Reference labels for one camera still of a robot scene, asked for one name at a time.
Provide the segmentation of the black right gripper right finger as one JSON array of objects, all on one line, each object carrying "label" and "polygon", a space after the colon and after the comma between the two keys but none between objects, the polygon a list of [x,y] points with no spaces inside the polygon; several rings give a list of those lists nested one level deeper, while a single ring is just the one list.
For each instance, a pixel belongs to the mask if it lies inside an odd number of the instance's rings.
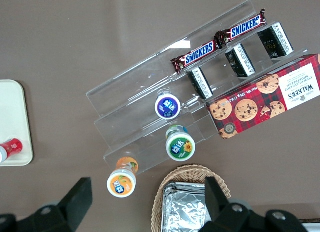
[{"label": "black right gripper right finger", "polygon": [[205,178],[205,204],[211,220],[201,232],[259,232],[261,227],[253,211],[239,202],[228,200],[215,177]]}]

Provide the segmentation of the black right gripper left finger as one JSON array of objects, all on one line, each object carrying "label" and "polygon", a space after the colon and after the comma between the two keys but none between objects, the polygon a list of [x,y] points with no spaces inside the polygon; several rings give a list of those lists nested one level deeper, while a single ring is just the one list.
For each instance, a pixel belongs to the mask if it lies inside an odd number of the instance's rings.
[{"label": "black right gripper left finger", "polygon": [[17,223],[19,232],[75,232],[93,203],[92,180],[83,177],[57,204],[45,205]]}]

